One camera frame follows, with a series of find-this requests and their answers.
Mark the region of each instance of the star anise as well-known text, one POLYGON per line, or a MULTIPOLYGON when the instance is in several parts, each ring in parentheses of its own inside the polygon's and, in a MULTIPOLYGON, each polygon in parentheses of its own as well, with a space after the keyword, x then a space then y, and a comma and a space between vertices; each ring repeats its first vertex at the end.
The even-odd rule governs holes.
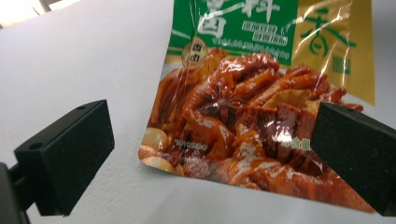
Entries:
POLYGON ((244 104, 242 99, 235 96, 233 90, 220 85, 216 85, 210 94, 204 97, 207 103, 201 107, 200 112, 220 119, 224 124, 234 115, 234 111, 244 104))

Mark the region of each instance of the printed food image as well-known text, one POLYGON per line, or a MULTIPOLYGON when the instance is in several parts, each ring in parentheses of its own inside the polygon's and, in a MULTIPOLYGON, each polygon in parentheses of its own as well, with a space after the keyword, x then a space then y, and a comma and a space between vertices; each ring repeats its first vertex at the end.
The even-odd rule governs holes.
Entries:
POLYGON ((373 212, 310 147, 321 101, 363 110, 346 94, 303 64, 283 71, 265 53, 212 49, 201 67, 161 81, 139 158, 176 175, 373 212))

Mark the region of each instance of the snack package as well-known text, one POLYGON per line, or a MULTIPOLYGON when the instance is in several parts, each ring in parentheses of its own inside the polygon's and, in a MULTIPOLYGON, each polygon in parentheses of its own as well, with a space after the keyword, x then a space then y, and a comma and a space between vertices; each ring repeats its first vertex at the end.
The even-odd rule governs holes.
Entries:
POLYGON ((321 101, 373 112, 371 22, 370 0, 175 0, 140 160, 373 212, 310 146, 321 101))

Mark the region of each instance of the white backdrop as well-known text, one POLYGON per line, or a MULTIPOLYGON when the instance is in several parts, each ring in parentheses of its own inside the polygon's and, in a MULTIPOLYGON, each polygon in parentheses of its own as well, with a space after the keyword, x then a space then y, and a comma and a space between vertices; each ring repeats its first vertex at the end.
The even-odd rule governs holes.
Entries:
MULTIPOLYGON (((373 1, 376 115, 396 128, 396 2, 373 1)), ((148 168, 137 149, 172 24, 173 1, 82 0, 0 30, 0 161, 77 107, 107 99, 116 148, 70 217, 32 223, 396 223, 328 204, 148 168)))

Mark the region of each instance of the screw hole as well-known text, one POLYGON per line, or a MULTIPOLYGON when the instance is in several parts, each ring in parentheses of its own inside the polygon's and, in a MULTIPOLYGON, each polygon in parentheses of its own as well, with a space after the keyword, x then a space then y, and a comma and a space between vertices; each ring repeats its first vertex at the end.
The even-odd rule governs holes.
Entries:
POLYGON ((29 149, 31 149, 31 150, 36 150, 36 149, 41 148, 42 146, 43 146, 42 143, 34 143, 34 144, 32 144, 32 145, 29 146, 29 149))

